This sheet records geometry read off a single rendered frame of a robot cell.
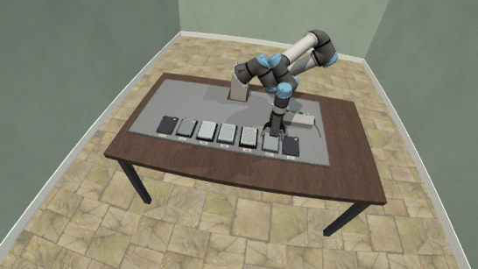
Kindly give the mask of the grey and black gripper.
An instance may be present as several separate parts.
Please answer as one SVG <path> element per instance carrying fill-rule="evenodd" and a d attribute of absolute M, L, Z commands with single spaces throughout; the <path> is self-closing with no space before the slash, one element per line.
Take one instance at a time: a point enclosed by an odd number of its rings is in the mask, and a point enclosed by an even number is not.
<path fill-rule="evenodd" d="M 273 111 L 273 110 L 272 110 L 272 111 Z M 285 126 L 283 125 L 283 119 L 284 119 L 284 115 L 285 115 L 285 114 L 277 114 L 277 113 L 275 113 L 274 111 L 271 112 L 270 122 L 268 122 L 268 123 L 266 123 L 266 124 L 264 125 L 264 128 L 263 128 L 263 130 L 262 130 L 262 132 L 261 132 L 261 136 L 260 136 L 260 137 L 262 137 L 262 136 L 265 134 L 265 132 L 267 132 L 267 131 L 270 130 L 269 127 L 271 127 L 271 121 L 272 121 L 273 115 L 278 116 L 278 117 L 281 117 L 281 126 L 280 126 L 280 129 L 281 129 L 281 130 L 280 130 L 279 133 L 281 134 L 282 140 L 284 141 L 284 138 L 285 138 Z"/>

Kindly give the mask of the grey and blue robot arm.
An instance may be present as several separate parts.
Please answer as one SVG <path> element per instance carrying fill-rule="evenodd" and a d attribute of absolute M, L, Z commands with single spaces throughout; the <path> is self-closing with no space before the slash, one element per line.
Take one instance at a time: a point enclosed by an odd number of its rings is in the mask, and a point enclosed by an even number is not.
<path fill-rule="evenodd" d="M 311 54 L 297 60 L 312 47 L 314 50 Z M 284 114 L 291 95 L 299 85 L 295 76 L 313 67 L 329 67 L 337 59 L 338 54 L 329 36 L 323 31 L 312 30 L 281 54 L 275 53 L 270 58 L 260 54 L 246 63 L 236 65 L 235 75 L 242 84 L 247 84 L 257 76 L 267 92 L 276 91 L 272 109 L 277 114 Z M 281 117 L 273 115 L 270 136 L 278 137 L 280 124 Z"/>

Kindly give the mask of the grey operator button panel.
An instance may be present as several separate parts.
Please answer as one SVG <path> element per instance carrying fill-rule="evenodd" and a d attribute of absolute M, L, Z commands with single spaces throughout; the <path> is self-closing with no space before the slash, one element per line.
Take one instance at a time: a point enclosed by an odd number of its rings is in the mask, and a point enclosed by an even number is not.
<path fill-rule="evenodd" d="M 290 113 L 289 113 L 290 112 Z M 313 122 L 315 122 L 315 118 L 313 115 L 309 113 L 302 113 L 296 111 L 286 111 L 283 119 L 284 125 L 290 126 L 297 126 L 302 128 L 312 129 Z"/>

